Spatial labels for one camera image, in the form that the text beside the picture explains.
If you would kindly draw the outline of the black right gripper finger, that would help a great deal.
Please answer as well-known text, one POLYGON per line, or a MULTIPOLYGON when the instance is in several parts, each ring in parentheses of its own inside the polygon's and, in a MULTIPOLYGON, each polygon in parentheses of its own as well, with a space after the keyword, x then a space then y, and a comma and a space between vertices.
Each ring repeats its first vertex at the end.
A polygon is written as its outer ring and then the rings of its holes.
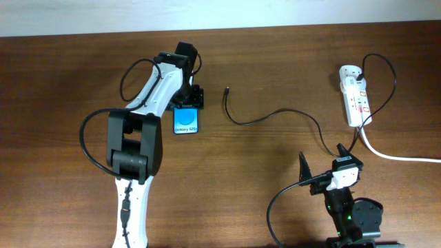
POLYGON ((339 152, 339 157, 338 158, 346 158, 346 157, 351 158, 350 151, 347 150, 342 143, 337 144, 337 149, 338 149, 338 152, 339 152))
POLYGON ((306 180, 311 179, 312 175, 304 154, 300 152, 298 156, 299 156, 299 164, 300 164, 299 181, 304 182, 306 180))

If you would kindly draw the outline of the blue Galaxy smartphone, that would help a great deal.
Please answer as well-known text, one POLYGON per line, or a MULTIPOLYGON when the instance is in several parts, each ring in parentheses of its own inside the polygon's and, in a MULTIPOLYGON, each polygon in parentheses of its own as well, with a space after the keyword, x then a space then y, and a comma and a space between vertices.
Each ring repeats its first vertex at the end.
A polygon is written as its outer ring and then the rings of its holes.
POLYGON ((195 134, 198 132, 198 110, 196 108, 174 109, 174 133, 195 134))

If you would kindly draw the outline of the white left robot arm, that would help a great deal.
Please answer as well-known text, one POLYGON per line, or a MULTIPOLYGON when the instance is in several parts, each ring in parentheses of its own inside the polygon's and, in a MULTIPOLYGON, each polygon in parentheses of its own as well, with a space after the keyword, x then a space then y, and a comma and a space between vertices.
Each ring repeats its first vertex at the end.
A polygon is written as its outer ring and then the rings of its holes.
POLYGON ((193 83, 201 56, 191 43, 153 59, 152 74, 121 113, 108 117, 106 161, 116 174, 118 216, 114 247, 147 247, 147 203, 163 158, 161 118, 171 110, 177 134, 198 131, 203 89, 193 83))

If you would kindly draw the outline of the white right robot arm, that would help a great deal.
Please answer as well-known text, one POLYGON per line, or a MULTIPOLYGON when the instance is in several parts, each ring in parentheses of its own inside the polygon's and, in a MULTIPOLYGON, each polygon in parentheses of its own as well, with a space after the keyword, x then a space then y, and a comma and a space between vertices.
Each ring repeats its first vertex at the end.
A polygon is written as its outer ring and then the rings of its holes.
POLYGON ((354 198, 351 187, 360 180, 363 162, 343 145, 331 169, 312 176, 304 154, 299 153, 300 186, 308 186, 312 196, 322 194, 327 213, 338 236, 328 238, 328 247, 375 247, 380 237, 383 205, 370 198, 354 198))

